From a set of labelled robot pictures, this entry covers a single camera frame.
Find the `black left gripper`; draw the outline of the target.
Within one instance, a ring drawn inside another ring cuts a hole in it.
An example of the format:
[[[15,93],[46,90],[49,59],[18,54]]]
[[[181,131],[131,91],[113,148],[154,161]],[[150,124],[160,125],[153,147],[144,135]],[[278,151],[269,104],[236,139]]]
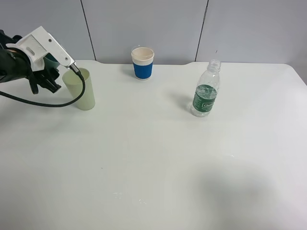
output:
[[[36,88],[37,85],[56,93],[61,86],[56,84],[56,79],[59,77],[58,69],[46,69],[32,72],[29,76],[29,83],[31,88]]]

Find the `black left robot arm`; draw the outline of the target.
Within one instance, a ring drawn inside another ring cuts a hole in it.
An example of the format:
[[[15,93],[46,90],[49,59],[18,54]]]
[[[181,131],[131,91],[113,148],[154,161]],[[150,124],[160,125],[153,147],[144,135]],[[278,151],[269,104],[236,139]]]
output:
[[[45,67],[40,71],[32,71],[30,61],[26,54],[18,49],[9,49],[7,44],[15,44],[22,37],[15,35],[7,36],[0,31],[0,81],[1,83],[27,79],[33,94],[38,94],[38,87],[45,88],[56,93],[61,86],[56,83],[59,77],[57,67],[59,63],[51,55],[47,54],[43,60]]]

